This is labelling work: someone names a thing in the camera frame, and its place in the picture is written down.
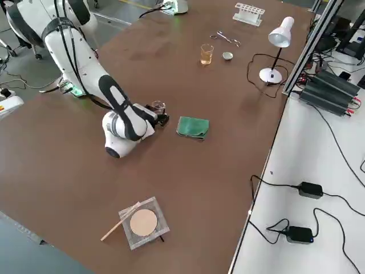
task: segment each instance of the lamp base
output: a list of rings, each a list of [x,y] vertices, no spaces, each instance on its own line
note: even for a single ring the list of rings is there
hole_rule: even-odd
[[[264,68],[260,71],[260,79],[263,80],[265,83],[273,83],[278,84],[281,82],[283,77],[281,73],[276,69]]]

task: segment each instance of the wooden stick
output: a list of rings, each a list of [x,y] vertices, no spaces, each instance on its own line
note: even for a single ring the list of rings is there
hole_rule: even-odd
[[[106,233],[101,239],[100,241],[105,240],[118,226],[120,226],[122,224],[122,222],[124,222],[126,220],[126,218],[137,208],[139,207],[141,204],[140,202],[136,203],[135,205],[133,205],[122,217],[121,220],[111,229],[108,231],[108,233]]]

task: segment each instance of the brown table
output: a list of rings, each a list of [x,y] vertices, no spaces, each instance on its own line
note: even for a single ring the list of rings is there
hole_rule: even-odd
[[[232,20],[235,3],[195,0],[183,16],[147,15],[102,48],[102,65],[133,102],[163,100],[171,115],[128,157],[104,151],[105,111],[71,95],[40,95],[2,120],[0,210],[96,273],[226,273],[251,203],[249,176],[263,169],[286,99],[261,95],[246,66],[254,53],[276,54],[267,35],[285,16],[295,24],[282,57],[295,62],[311,17],[274,0],[245,1],[266,9],[257,28]],[[242,46],[211,40],[217,30]],[[207,42],[213,62],[202,67]],[[250,77],[259,84],[272,61],[257,57]],[[178,136],[180,116],[209,119],[206,141]],[[122,228],[100,241],[118,211],[151,196],[171,229],[165,243],[131,251]]]

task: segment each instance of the table surface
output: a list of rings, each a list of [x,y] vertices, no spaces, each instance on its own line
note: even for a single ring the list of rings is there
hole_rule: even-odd
[[[359,62],[336,51],[332,52],[332,56],[340,62]],[[365,65],[330,64],[338,66],[333,68],[337,75],[344,69],[361,69],[351,74],[350,82],[353,84],[357,84],[365,74]],[[354,209],[365,213],[365,189],[346,166],[328,126],[311,106],[299,102],[295,94],[292,97],[287,101],[263,179],[273,184],[297,185],[302,181],[320,184],[324,192],[343,196]],[[360,89],[358,97],[364,102],[363,89]],[[351,118],[338,117],[323,110],[321,113],[331,125],[350,166],[365,182],[365,174],[360,170],[365,159],[365,110],[360,108]],[[365,218],[352,212],[339,198],[324,196],[313,200],[297,193],[290,188],[261,184],[250,220],[273,241],[277,235],[266,232],[265,228],[283,218],[288,218],[291,225],[309,227],[316,233],[313,209],[321,208],[342,223],[346,234],[346,253],[363,273]],[[321,212],[317,216],[320,232],[310,246],[288,243],[284,236],[276,245],[270,245],[250,224],[245,226],[233,274],[356,274],[342,252],[339,224]]]
[[[266,9],[254,27],[232,20],[235,3],[200,0],[182,16],[146,15],[101,49],[102,65],[132,102],[162,100],[171,116],[126,158],[105,152],[105,111],[88,100],[44,94],[2,120],[0,210],[96,273],[227,272],[251,204],[246,179],[262,171],[286,100],[281,91],[261,95],[246,66],[254,53],[276,54],[267,35],[286,16],[295,24],[282,57],[295,62],[311,18],[300,7],[252,0],[245,3]],[[211,40],[217,30],[242,46]],[[207,42],[213,62],[202,67]],[[255,59],[250,77],[259,84],[272,61]],[[206,141],[178,136],[180,116],[209,119]],[[151,196],[171,229],[165,243],[131,251],[122,228],[100,241],[118,211]]]

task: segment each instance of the glass cup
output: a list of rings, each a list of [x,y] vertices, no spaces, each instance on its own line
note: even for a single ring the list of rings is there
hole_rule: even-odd
[[[154,101],[152,102],[151,107],[153,109],[153,112],[156,113],[157,115],[165,114],[166,104],[164,102]]]
[[[214,47],[210,44],[203,44],[200,49],[200,63],[202,63],[202,65],[209,65],[212,62]]]

